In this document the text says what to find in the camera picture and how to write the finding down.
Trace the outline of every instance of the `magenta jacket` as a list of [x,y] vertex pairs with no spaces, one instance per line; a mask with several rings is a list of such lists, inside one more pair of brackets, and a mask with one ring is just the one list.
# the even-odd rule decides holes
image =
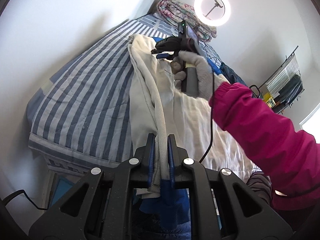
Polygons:
[[298,210],[320,199],[320,144],[292,121],[275,114],[252,91],[224,82],[209,101],[213,119],[241,145],[245,154],[270,176],[273,208]]

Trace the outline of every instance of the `striped bedsheet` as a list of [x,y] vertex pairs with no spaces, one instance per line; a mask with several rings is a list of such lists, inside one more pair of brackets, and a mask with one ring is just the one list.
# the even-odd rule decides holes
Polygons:
[[[63,66],[28,103],[29,147],[44,156],[50,169],[81,175],[92,167],[116,167],[133,156],[133,67],[127,45],[134,33],[177,35],[152,15],[128,21]],[[219,58],[210,46],[206,50]]]

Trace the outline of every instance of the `white wall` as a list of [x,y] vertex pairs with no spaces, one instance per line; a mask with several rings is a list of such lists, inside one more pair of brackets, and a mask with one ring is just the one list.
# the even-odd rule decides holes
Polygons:
[[[47,167],[28,149],[26,105],[43,82],[105,31],[153,0],[10,0],[0,17],[0,197],[25,189],[39,203]],[[7,206],[26,232],[39,212]]]
[[[182,0],[193,4],[194,0]],[[229,0],[231,17],[211,45],[247,85],[261,85],[294,48],[306,91],[287,116],[295,127],[319,103],[320,21],[310,0]]]

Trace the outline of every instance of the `gloved hand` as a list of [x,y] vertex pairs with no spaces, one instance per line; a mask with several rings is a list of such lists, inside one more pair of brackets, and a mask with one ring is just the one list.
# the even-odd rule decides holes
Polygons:
[[189,51],[180,51],[179,58],[175,58],[171,63],[172,74],[174,74],[174,85],[177,89],[181,88],[181,82],[186,78],[186,73],[182,71],[183,66],[179,62],[185,61],[196,66],[198,76],[199,97],[209,101],[212,96],[212,82],[214,76],[214,91],[223,83],[228,82],[224,75],[212,75],[212,69],[205,60],[198,54]]

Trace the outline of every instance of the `triangular cutout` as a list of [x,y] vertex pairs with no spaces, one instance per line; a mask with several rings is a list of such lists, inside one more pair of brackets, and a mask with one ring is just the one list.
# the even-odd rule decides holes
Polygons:
[[82,202],[85,194],[87,193],[89,184],[85,183],[74,193],[61,207],[62,213],[68,214],[72,217],[76,217],[79,214]]
[[243,215],[251,217],[262,211],[262,208],[256,203],[238,184],[233,185],[233,189],[238,197]]

